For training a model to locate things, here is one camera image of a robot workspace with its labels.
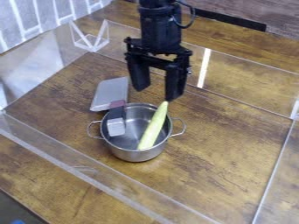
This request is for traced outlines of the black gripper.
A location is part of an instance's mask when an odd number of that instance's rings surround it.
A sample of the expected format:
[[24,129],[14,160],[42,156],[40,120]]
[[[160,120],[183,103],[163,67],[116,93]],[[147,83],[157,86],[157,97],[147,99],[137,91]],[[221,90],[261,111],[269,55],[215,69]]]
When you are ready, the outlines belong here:
[[180,5],[140,5],[141,37],[124,39],[125,60],[136,91],[151,85],[149,67],[165,69],[164,99],[169,102],[183,95],[189,74],[192,51],[181,46],[183,29]]

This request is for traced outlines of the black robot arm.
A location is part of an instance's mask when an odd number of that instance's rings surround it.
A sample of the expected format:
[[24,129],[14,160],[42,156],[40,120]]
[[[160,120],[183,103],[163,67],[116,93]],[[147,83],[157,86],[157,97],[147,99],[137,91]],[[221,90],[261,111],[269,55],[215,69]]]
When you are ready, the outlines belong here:
[[149,68],[165,71],[164,99],[183,95],[191,73],[192,51],[181,46],[181,29],[195,19],[195,9],[180,0],[139,0],[141,38],[124,39],[125,61],[132,85],[143,91],[151,85]]

